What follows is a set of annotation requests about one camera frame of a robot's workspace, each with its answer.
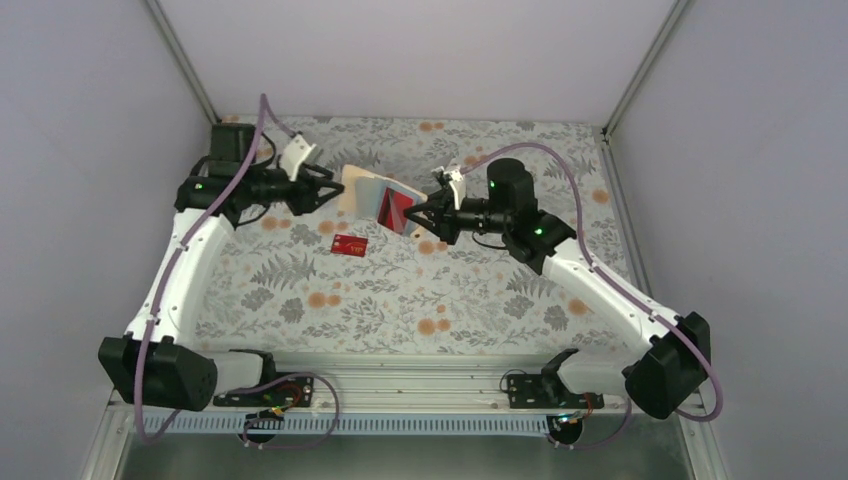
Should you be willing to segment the red credit card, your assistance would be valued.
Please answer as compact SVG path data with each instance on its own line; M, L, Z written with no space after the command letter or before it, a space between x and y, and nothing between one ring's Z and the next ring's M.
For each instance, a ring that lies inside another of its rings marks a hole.
M330 251L333 254L364 257L367 252L368 239L350 235L335 235Z
M417 204L417 199L403 191L387 187L378 205L376 221L399 235L406 235L409 220L404 210Z

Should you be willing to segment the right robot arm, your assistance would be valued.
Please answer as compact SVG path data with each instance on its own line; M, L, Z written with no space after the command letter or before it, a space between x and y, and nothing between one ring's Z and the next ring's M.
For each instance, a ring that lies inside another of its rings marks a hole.
M438 169L441 188L405 217L454 244L460 233L500 235L506 251L536 274L570 291L611 324L621 351L560 353L543 370L573 394L611 394L666 419L708 378L710 327L699 314L681 316L650 299L590 253L577 232L538 205L524 164L501 158L486 169L487 195L468 198L457 168Z

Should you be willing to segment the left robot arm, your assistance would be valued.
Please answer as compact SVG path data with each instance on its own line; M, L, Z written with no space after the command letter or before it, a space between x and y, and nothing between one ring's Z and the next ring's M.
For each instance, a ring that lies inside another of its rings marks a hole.
M303 133L283 147L251 124L213 126L207 155L179 186L162 263L141 308L119 337L103 339L98 360L131 404L201 411L216 396L271 381L270 353L232 349L201 353L195 328L203 295L223 247L244 211L284 203L312 213L344 187L316 165L319 147Z

